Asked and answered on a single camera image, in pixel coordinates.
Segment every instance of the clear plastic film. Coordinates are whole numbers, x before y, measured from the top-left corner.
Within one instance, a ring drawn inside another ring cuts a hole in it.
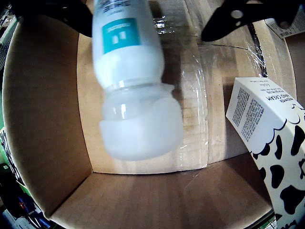
[[[294,96],[294,75],[285,41],[264,21],[240,27],[217,41],[202,42],[202,30],[223,1],[183,2],[198,44],[206,86],[210,164],[248,152],[225,118],[235,77],[269,77]]]
[[[203,70],[196,37],[187,23],[183,1],[176,1],[177,14],[166,2],[152,2],[156,29],[160,35],[165,58],[163,83],[175,86],[173,96],[183,113],[183,142],[176,150],[177,170],[207,166],[208,124]]]

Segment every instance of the bottle label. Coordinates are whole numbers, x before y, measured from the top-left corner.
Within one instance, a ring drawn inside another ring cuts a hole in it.
[[[104,54],[123,47],[141,45],[137,20],[123,18],[102,27]]]

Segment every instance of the cow print box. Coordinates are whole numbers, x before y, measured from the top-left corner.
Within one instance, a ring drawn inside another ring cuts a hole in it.
[[[268,78],[236,78],[226,117],[261,172],[278,228],[305,215],[305,109]]]

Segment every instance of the white bottle cap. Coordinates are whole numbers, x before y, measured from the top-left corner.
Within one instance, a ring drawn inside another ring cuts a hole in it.
[[[168,84],[150,84],[115,90],[107,97],[100,128],[112,157],[145,160],[176,149],[183,139],[183,120],[172,90]]]

